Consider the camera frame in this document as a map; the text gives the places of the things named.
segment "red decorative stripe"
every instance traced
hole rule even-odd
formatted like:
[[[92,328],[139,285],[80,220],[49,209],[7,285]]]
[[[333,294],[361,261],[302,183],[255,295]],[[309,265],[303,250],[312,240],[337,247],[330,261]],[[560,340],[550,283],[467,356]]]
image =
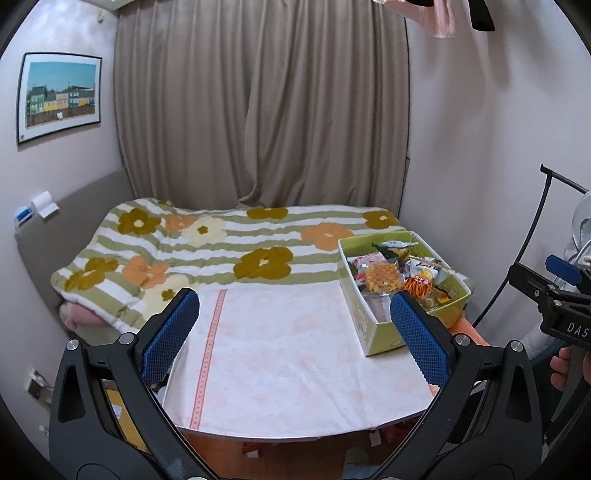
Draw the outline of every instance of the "red decorative stripe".
[[[203,401],[205,399],[205,387],[207,386],[207,377],[209,376],[209,367],[212,364],[213,344],[216,341],[217,326],[220,323],[223,301],[226,297],[227,289],[220,290],[217,296],[216,309],[213,311],[212,324],[209,326],[209,334],[203,352],[203,361],[201,362],[201,371],[199,372],[199,382],[195,393],[195,404],[193,405],[193,415],[191,416],[191,430],[197,430],[201,423],[201,413],[203,412]]]

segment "green box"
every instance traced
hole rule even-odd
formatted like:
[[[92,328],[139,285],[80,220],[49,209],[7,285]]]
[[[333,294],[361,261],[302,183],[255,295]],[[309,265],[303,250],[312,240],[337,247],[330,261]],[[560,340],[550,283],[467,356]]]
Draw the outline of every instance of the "green box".
[[[347,263],[347,257],[358,257],[375,252],[372,243],[381,244],[386,240],[400,240],[403,242],[418,242],[413,247],[413,255],[419,257],[434,257],[440,260],[443,265],[449,267],[447,263],[437,255],[428,243],[425,242],[415,232],[400,230],[386,233],[370,233],[369,235],[356,235],[339,240],[339,266],[338,273],[340,285],[347,300],[347,306],[353,318],[361,347],[365,356],[375,355],[376,353],[386,352],[404,345],[402,337],[396,330],[392,322],[378,322],[372,313],[369,305],[362,297],[353,274]],[[441,287],[450,295],[452,301],[447,305],[439,307],[429,312],[440,319],[447,328],[451,328],[456,320],[462,314],[462,311],[468,303],[470,290],[468,286],[460,279],[457,274],[449,275],[441,284]]]

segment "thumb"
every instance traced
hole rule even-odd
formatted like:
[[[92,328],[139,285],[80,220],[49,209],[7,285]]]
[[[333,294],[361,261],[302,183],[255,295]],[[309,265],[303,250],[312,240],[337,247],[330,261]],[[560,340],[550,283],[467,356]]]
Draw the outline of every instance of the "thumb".
[[[583,359],[583,377],[591,385],[591,352],[587,352]]]

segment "picture of colorful houses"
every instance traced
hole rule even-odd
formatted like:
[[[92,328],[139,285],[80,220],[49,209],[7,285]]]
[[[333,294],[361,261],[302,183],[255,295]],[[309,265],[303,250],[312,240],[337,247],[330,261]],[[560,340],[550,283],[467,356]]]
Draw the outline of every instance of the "picture of colorful houses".
[[[96,65],[33,62],[27,79],[26,128],[95,114]]]

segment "hand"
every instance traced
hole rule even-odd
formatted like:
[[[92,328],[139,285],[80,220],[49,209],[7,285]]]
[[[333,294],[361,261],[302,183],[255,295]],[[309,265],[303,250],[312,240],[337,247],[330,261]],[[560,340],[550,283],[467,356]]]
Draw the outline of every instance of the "hand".
[[[554,356],[550,360],[550,368],[556,372],[550,377],[550,383],[560,391],[563,391],[566,385],[566,377],[570,371],[572,349],[571,346],[561,348],[558,351],[558,356]],[[583,359],[583,377],[591,385],[591,352],[587,352]]]

